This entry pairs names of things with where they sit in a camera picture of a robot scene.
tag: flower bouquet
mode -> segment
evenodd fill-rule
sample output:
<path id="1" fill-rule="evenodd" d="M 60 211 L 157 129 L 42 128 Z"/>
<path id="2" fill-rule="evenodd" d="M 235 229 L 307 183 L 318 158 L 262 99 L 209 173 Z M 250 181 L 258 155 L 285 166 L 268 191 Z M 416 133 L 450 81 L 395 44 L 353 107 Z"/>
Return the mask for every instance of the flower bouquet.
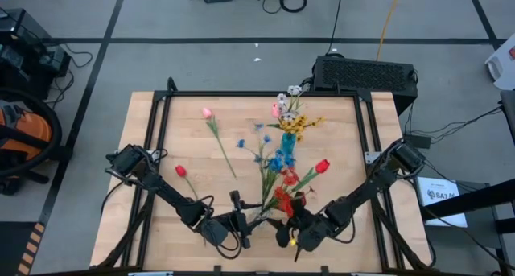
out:
<path id="1" fill-rule="evenodd" d="M 292 217 L 294 211 L 291 201 L 302 199 L 305 204 L 305 195 L 315 191 L 311 187 L 309 187 L 308 192 L 302 192 L 301 190 L 317 175 L 324 173 L 329 168 L 329 162 L 323 159 L 302 178 L 295 171 L 295 143 L 302 141 L 302 132 L 305 128 L 317 126 L 323 121 L 323 118 L 319 117 L 310 122 L 305 115 L 300 114 L 299 108 L 302 103 L 299 102 L 299 98 L 303 91 L 299 86 L 290 86 L 288 93 L 290 94 L 290 100 L 286 95 L 279 94 L 278 103 L 274 104 L 272 108 L 272 116 L 278 119 L 278 124 L 268 125 L 284 131 L 279 148 L 264 154 L 265 146 L 272 139 L 269 135 L 262 135 L 263 124 L 255 125 L 259 137 L 257 151 L 247 148 L 244 139 L 237 143 L 237 147 L 246 149 L 254 155 L 254 162 L 257 164 L 261 175 L 262 209 L 259 216 L 264 216 L 272 208 L 277 208 L 286 212 L 288 217 Z M 276 185 L 278 179 L 282 179 L 280 185 Z"/>

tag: white flower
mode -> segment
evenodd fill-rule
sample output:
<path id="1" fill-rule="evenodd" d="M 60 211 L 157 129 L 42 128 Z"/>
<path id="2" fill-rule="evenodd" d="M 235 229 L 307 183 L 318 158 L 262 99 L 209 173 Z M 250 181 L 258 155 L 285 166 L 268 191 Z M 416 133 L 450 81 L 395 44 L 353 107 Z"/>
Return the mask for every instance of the white flower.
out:
<path id="1" fill-rule="evenodd" d="M 287 99 L 288 98 L 283 93 L 280 93 L 279 95 L 277 95 L 277 101 L 279 101 L 279 102 L 286 101 Z"/>
<path id="2" fill-rule="evenodd" d="M 281 114 L 285 113 L 286 111 L 288 111 L 288 106 L 287 106 L 287 103 L 285 101 L 280 101 L 279 104 L 277 105 L 278 107 L 278 110 Z"/>
<path id="3" fill-rule="evenodd" d="M 290 87 L 288 87 L 288 93 L 291 96 L 299 95 L 302 90 L 303 89 L 300 86 L 290 86 Z"/>
<path id="4" fill-rule="evenodd" d="M 282 115 L 282 119 L 287 122 L 293 121 L 295 119 L 295 114 L 292 112 L 286 112 Z"/>

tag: red tulip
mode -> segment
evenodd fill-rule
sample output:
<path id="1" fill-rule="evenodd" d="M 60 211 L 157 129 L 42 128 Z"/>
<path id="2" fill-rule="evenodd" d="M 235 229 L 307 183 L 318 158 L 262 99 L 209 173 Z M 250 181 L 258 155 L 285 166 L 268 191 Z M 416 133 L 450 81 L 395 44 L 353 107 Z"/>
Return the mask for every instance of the red tulip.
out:
<path id="1" fill-rule="evenodd" d="M 186 168 L 184 168 L 181 165 L 178 165 L 177 167 L 175 167 L 175 171 L 177 172 L 177 175 L 179 175 L 180 177 L 186 176 Z"/>
<path id="2" fill-rule="evenodd" d="M 317 163 L 315 166 L 315 171 L 317 173 L 324 173 L 329 168 L 329 162 L 327 159 L 322 160 L 321 162 Z"/>

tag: orange vacuum cleaner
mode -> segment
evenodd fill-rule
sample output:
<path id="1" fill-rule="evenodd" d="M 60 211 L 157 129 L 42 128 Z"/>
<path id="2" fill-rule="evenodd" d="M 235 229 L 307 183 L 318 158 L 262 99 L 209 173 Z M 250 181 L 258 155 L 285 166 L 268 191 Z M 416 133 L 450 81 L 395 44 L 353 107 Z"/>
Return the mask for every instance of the orange vacuum cleaner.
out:
<path id="1" fill-rule="evenodd" d="M 0 101 L 0 126 L 18 130 L 45 142 L 50 142 L 52 137 L 52 129 L 43 117 L 29 113 L 17 105 L 10 105 L 6 101 Z M 0 154 L 3 159 L 14 156 L 27 161 L 40 152 L 38 147 L 11 138 L 0 139 Z"/>
<path id="2" fill-rule="evenodd" d="M 47 160 L 68 160 L 60 146 L 62 129 L 56 114 L 23 91 L 0 88 L 0 194 L 12 195 L 23 180 L 47 183 L 31 169 Z"/>

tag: black floor line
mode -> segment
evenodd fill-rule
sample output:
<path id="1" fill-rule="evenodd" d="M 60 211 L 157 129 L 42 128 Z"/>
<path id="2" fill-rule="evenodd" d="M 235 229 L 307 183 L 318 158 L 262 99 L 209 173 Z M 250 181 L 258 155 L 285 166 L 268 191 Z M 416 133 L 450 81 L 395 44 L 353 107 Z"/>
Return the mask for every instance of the black floor line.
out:
<path id="1" fill-rule="evenodd" d="M 334 43 L 342 44 L 379 44 L 379 38 L 335 38 Z M 413 45 L 488 45 L 498 43 L 484 39 L 385 39 L 384 44 Z M 45 43 L 104 43 L 101 38 L 53 38 L 45 39 Z M 330 43 L 331 38 L 109 38 L 107 43 L 127 44 L 215 44 L 215 43 Z"/>
<path id="2" fill-rule="evenodd" d="M 472 4 L 476 9 L 477 15 L 480 17 L 481 23 L 483 24 L 484 30 L 488 35 L 488 38 L 492 42 L 493 48 L 498 49 L 500 47 L 495 32 L 493 31 L 492 25 L 488 21 L 486 14 L 484 13 L 483 7 L 481 6 L 480 0 L 472 0 Z"/>
<path id="3" fill-rule="evenodd" d="M 73 120 L 70 135 L 68 136 L 68 139 L 66 141 L 66 147 L 70 149 L 73 149 L 73 147 L 75 146 L 77 137 L 79 135 L 80 126 L 82 125 L 82 121 L 84 120 L 86 109 L 88 108 L 89 99 L 91 98 L 93 88 L 95 87 L 95 84 L 97 82 L 98 73 L 100 72 L 102 63 L 104 61 L 107 47 L 109 46 L 108 41 L 111 35 L 113 35 L 114 26 L 116 25 L 116 21 L 118 20 L 118 15 L 120 14 L 122 4 L 123 0 L 116 1 L 113 13 L 111 14 L 111 19 L 107 26 L 107 30 L 105 31 L 104 40 L 102 42 L 102 45 L 100 46 L 100 50 L 98 51 L 95 63 L 93 64 L 93 69 L 91 71 L 91 74 L 89 75 L 88 83 L 84 90 L 84 94 L 82 95 L 82 99 L 80 100 L 79 109 L 77 110 L 75 119 Z M 43 209 L 41 211 L 41 214 L 39 215 L 39 222 L 45 226 L 47 225 L 48 220 L 50 219 L 52 209 L 54 208 L 54 204 L 56 203 L 57 193 L 59 192 L 59 189 L 63 182 L 63 177 L 66 173 L 67 167 L 68 161 L 63 161 L 59 163 L 56 175 L 54 175 L 54 179 L 51 182 L 50 191 L 48 192 L 47 199 L 45 200 Z"/>

